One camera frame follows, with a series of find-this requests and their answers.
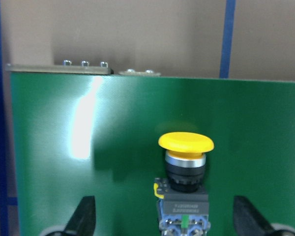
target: black object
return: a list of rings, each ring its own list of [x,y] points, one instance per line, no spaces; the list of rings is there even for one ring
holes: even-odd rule
[[[202,183],[206,166],[186,168],[165,162],[165,169],[172,189],[192,193],[197,191]]]
[[[92,236],[95,231],[95,197],[83,197],[63,231],[46,236]]]
[[[233,220],[239,236],[295,236],[289,230],[275,230],[244,196],[234,197]]]

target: green panel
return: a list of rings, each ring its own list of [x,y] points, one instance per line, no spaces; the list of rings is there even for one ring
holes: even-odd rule
[[[96,196],[98,236],[157,236],[158,137],[205,134],[211,236],[234,236],[234,195],[295,227],[295,83],[12,73],[23,236]]]

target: green plastic part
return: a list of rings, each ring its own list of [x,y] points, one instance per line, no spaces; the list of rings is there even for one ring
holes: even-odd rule
[[[208,235],[236,236],[234,195],[295,227],[295,83],[12,72],[11,86],[22,236],[65,224],[92,195],[95,235],[159,235],[157,141],[174,131],[215,143]]]
[[[189,226],[189,215],[182,215],[181,216],[181,228],[187,229]]]

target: silver metal ring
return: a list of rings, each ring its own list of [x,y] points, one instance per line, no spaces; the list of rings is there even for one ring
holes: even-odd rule
[[[196,168],[206,164],[206,155],[203,153],[203,157],[199,159],[184,159],[176,156],[169,155],[166,151],[165,160],[167,163],[173,166],[179,166],[184,168]]]

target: yellow button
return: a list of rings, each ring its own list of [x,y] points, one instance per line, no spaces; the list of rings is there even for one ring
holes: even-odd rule
[[[158,144],[167,150],[183,153],[204,153],[214,149],[214,143],[209,137],[189,132],[164,134]]]

